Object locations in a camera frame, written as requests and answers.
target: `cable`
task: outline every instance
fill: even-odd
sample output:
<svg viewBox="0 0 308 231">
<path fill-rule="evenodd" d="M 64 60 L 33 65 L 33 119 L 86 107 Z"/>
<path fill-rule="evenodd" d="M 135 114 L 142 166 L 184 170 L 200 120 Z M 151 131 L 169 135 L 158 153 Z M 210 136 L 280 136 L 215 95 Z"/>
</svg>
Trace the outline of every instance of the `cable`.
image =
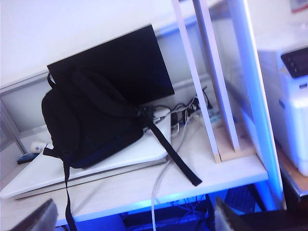
<svg viewBox="0 0 308 231">
<path fill-rule="evenodd" d="M 189 123 L 190 119 L 191 119 L 192 115 L 190 117 L 187 118 L 186 120 L 186 123 L 183 127 L 183 133 L 182 133 L 182 137 L 181 137 L 181 140 L 180 140 L 180 144 L 179 146 L 176 148 L 176 152 L 178 152 L 183 144 L 183 141 L 184 141 L 184 137 L 185 137 L 185 130 L 186 130 L 186 127 L 187 127 L 187 124 Z M 153 231 L 156 231 L 156 223 L 155 223 L 155 213 L 154 213 L 154 199 L 155 199 L 155 194 L 156 194 L 156 191 L 157 191 L 157 186 L 159 184 L 159 181 L 163 175 L 163 173 L 165 172 L 165 170 L 168 168 L 168 166 L 170 165 L 171 163 L 171 159 L 169 159 L 167 161 L 167 164 L 164 166 L 164 168 L 160 171 L 160 173 L 158 174 L 157 178 L 156 178 L 156 181 L 154 183 L 154 186 L 153 186 L 153 190 L 152 190 L 152 198 L 151 198 L 151 213 L 152 213 L 152 224 L 153 224 Z"/>
<path fill-rule="evenodd" d="M 172 114 L 172 113 L 175 113 L 175 112 L 182 112 L 182 111 L 186 110 L 187 108 L 189 108 L 189 107 L 193 104 L 193 101 L 194 101 L 195 98 L 197 98 L 197 97 L 194 96 L 193 99 L 189 102 L 189 104 L 188 104 L 187 106 L 182 107 L 182 108 L 179 108 L 179 109 L 176 109 L 176 110 L 173 110 L 173 111 L 170 111 L 169 113 L 167 113 L 167 114 L 164 115 L 164 116 L 154 117 L 154 119 L 163 118 L 163 117 L 166 117 L 166 116 L 168 116 L 168 115 L 170 115 L 170 114 Z"/>
<path fill-rule="evenodd" d="M 207 88 L 207 86 L 205 86 L 204 88 L 202 88 L 202 91 L 203 91 L 203 94 L 205 95 L 205 97 L 206 97 L 206 99 L 207 99 L 207 107 L 208 107 L 208 109 L 212 109 L 213 106 L 212 106 L 212 104 L 210 103 L 210 100 L 208 99 L 207 94 L 206 94 L 206 92 L 205 92 L 205 89 L 206 89 L 206 88 Z"/>
</svg>

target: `white wall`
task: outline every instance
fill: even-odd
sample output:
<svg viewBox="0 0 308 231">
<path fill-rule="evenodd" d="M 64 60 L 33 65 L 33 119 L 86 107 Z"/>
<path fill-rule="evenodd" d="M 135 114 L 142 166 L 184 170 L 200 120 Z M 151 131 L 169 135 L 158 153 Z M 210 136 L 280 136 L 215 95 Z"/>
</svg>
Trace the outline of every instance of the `white wall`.
<svg viewBox="0 0 308 231">
<path fill-rule="evenodd" d="M 191 15 L 191 2 L 182 5 Z M 1 85 L 144 25 L 172 22 L 170 0 L 2 0 Z"/>
<path fill-rule="evenodd" d="M 308 23 L 308 10 L 292 13 L 290 0 L 248 0 L 248 6 L 255 35 L 284 24 Z"/>
</svg>

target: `monitor screen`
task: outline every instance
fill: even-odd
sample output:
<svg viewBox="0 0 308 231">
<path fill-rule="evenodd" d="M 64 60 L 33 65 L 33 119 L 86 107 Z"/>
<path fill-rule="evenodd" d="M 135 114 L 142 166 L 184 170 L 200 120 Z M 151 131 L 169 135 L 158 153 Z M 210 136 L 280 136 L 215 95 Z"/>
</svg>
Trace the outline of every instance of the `monitor screen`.
<svg viewBox="0 0 308 231">
<path fill-rule="evenodd" d="M 135 105 L 174 94 L 151 25 L 47 67 L 55 81 L 78 69 L 100 73 Z"/>
</svg>

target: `wooden stand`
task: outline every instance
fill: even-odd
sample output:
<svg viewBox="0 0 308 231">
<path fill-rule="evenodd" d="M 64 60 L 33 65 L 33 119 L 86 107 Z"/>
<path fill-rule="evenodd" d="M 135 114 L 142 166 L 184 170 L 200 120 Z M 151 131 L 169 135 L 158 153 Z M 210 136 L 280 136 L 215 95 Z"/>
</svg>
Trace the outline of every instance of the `wooden stand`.
<svg viewBox="0 0 308 231">
<path fill-rule="evenodd" d="M 214 129 L 216 143 L 219 150 L 219 155 L 214 156 L 216 163 L 247 155 L 255 155 L 257 153 L 256 148 L 252 144 L 249 136 L 243 128 L 243 124 L 235 124 L 235 127 L 240 144 L 240 148 L 236 151 L 234 150 L 230 140 L 228 139 L 228 136 L 226 135 L 226 129 L 224 127 Z"/>
</svg>

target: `wooden board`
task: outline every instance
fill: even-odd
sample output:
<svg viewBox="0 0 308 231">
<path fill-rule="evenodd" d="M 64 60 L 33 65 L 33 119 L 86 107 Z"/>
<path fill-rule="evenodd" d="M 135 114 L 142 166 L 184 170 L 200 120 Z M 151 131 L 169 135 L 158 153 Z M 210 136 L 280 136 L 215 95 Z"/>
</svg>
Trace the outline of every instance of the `wooden board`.
<svg viewBox="0 0 308 231">
<path fill-rule="evenodd" d="M 235 127 L 240 144 L 240 149 L 236 151 L 231 144 L 231 141 L 228 137 L 228 132 L 226 131 L 225 127 L 219 127 L 214 129 L 214 134 L 221 161 L 227 161 L 247 155 L 255 155 L 257 153 L 256 148 L 254 147 L 251 140 L 249 139 L 249 136 L 243 129 L 243 125 L 241 123 L 238 123 L 235 125 Z"/>
<path fill-rule="evenodd" d="M 290 180 L 298 196 L 308 195 L 308 177 L 305 177 L 297 170 L 280 145 L 276 144 L 276 150 L 280 168 Z"/>
</svg>

